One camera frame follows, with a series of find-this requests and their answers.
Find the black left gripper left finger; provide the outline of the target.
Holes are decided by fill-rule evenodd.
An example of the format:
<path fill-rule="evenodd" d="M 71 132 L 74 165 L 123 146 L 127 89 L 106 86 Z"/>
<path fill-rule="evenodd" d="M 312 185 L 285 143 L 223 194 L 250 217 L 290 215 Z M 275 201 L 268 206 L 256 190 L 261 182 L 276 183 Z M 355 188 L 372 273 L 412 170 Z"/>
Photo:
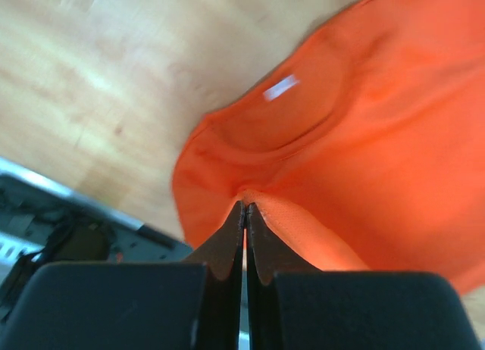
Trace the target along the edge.
<path fill-rule="evenodd" d="M 194 349 L 237 349 L 246 207 L 236 202 L 222 226 L 184 261 L 205 270 Z"/>

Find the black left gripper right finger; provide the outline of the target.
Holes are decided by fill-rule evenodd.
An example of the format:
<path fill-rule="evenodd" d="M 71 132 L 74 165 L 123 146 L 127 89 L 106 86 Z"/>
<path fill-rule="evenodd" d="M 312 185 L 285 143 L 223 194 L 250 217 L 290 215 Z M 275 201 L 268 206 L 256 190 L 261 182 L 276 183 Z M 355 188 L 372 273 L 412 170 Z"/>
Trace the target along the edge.
<path fill-rule="evenodd" d="M 253 349 L 282 349 L 279 274 L 319 270 L 293 251 L 266 224 L 255 203 L 246 208 L 249 335 Z"/>

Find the orange t shirt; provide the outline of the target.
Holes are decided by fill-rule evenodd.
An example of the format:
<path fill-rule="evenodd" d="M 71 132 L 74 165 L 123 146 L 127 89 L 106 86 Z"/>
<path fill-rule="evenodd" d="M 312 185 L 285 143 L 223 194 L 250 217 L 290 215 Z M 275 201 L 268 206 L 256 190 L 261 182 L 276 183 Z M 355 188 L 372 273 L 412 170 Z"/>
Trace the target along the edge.
<path fill-rule="evenodd" d="M 207 115 L 173 193 L 199 247 L 236 201 L 322 270 L 484 283 L 484 0 L 361 0 Z"/>

